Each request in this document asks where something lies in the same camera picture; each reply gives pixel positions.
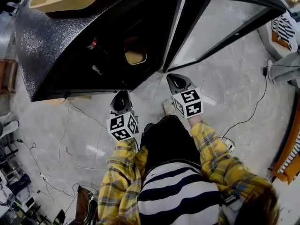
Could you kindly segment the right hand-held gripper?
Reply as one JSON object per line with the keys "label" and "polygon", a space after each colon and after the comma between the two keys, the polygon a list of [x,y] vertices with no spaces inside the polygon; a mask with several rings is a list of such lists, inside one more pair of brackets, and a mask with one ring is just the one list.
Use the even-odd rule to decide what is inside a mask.
{"label": "right hand-held gripper", "polygon": [[175,109],[183,117],[191,118],[203,113],[200,89],[188,77],[171,73],[166,78]]}

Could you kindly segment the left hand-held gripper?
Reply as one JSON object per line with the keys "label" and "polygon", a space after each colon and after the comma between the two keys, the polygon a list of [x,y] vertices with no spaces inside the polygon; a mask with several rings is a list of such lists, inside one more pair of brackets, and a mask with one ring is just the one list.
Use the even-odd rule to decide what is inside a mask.
{"label": "left hand-held gripper", "polygon": [[109,119],[106,120],[109,135],[115,141],[131,139],[138,131],[138,117],[127,90],[119,91],[110,103]]}

